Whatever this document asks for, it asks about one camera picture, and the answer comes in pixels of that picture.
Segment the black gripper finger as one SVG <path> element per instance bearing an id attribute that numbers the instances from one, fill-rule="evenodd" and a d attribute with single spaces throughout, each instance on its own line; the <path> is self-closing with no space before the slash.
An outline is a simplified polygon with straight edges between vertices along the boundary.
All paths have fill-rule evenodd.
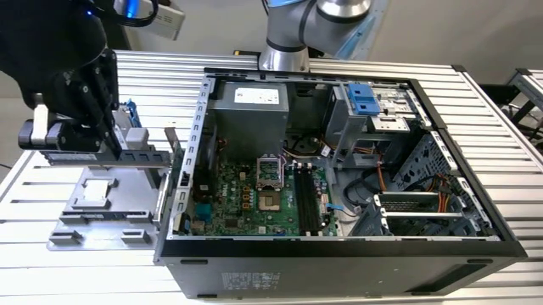
<path id="1" fill-rule="evenodd" d="M 118 108 L 117 93 L 117 59 L 113 50 L 104 50 L 92 62 L 92 91 L 98 104 L 96 117 L 96 130 L 110 152 L 117 159 L 122 150 L 114 135 L 113 111 Z"/>
<path id="2" fill-rule="evenodd" d="M 96 131 L 81 125 L 62 123 L 60 128 L 61 151 L 97 152 L 101 145 L 101 139 Z"/>

